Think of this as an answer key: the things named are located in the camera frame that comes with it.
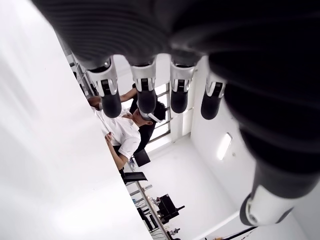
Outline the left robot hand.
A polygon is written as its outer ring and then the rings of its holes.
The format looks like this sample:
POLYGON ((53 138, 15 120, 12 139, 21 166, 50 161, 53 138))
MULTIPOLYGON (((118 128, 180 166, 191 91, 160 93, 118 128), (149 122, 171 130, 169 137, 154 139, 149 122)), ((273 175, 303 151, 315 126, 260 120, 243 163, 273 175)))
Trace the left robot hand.
POLYGON ((186 109, 196 64, 210 72, 201 115, 224 99, 256 160, 240 208, 247 226, 280 223, 320 178, 317 0, 36 0, 89 72, 111 118, 121 111, 112 56, 124 56, 143 116, 156 107, 155 58, 171 57, 171 109, 186 109))

